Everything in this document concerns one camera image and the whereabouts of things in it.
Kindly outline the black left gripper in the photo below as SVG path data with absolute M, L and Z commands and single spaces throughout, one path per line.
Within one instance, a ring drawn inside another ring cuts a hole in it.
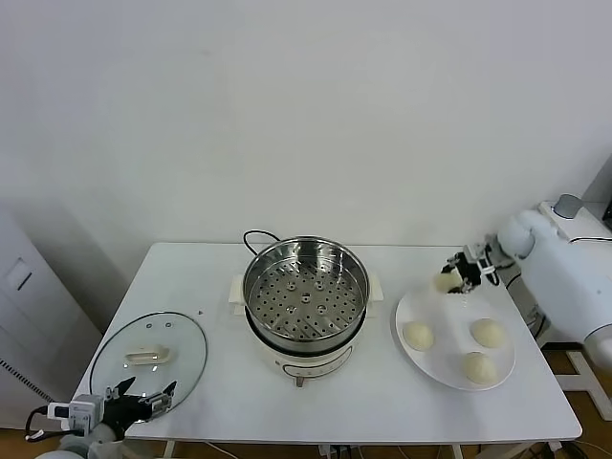
M 108 386 L 104 392 L 104 415 L 102 422 L 111 428 L 115 434 L 124 434 L 129 427 L 137 422 L 149 422 L 164 415 L 173 405 L 176 381 L 154 394 L 138 397 L 125 395 L 135 381 L 128 378 Z

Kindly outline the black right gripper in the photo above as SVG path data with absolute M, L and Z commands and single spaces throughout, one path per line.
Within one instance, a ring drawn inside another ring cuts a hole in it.
M 467 295 L 482 283 L 482 274 L 476 263 L 470 263 L 465 255 L 455 255 L 447 260 L 441 273 L 456 273 L 461 277 L 459 285 L 448 290 L 449 294 Z

